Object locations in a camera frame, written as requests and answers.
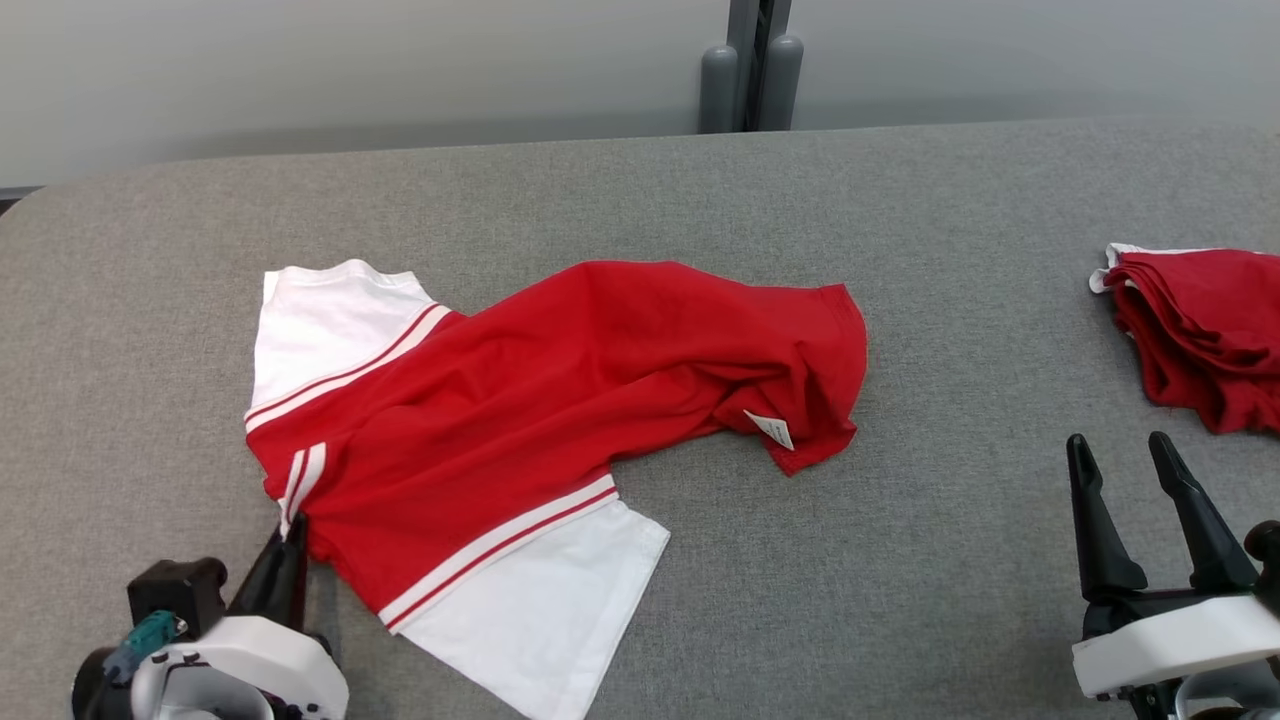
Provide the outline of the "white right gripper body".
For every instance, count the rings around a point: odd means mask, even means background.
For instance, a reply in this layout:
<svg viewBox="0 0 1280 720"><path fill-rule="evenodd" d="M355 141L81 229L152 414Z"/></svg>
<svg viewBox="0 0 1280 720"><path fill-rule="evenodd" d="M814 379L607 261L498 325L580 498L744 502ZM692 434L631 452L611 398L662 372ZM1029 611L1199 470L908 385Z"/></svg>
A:
<svg viewBox="0 0 1280 720"><path fill-rule="evenodd" d="M1138 719L1275 719L1277 592L1142 591L1085 600L1071 669Z"/></svg>

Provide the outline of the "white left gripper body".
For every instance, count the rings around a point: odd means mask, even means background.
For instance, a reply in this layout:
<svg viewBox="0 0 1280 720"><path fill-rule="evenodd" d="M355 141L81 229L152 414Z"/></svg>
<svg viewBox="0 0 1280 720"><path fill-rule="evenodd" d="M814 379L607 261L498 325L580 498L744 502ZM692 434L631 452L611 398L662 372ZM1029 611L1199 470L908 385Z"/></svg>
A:
<svg viewBox="0 0 1280 720"><path fill-rule="evenodd" d="M261 616L229 616L170 643L131 682L133 719L343 719L349 688L316 638Z"/></svg>

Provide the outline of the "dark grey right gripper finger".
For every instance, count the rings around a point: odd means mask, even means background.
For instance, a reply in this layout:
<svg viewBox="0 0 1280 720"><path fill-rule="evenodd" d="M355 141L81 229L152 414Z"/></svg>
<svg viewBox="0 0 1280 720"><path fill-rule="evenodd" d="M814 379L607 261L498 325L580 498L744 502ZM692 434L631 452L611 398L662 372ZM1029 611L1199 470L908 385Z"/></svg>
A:
<svg viewBox="0 0 1280 720"><path fill-rule="evenodd" d="M1192 560L1193 591L1249 591L1260 574L1236 537L1194 478L1172 439L1149 433L1149 454L1165 495L1175 505Z"/></svg>
<svg viewBox="0 0 1280 720"><path fill-rule="evenodd" d="M1103 474L1080 433L1068 438L1068 468L1082 597L1101 601L1146 591L1146 571L1117 533L1102 495Z"/></svg>

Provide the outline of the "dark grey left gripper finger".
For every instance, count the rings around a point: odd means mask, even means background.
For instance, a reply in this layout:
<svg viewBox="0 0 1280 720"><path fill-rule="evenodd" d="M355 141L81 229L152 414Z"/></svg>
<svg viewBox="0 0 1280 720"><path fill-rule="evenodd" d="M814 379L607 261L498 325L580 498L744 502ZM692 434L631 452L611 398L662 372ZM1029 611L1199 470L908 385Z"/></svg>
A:
<svg viewBox="0 0 1280 720"><path fill-rule="evenodd" d="M230 616L260 616L294 632L305 628L308 519L298 514L287 532L273 530L228 605Z"/></svg>

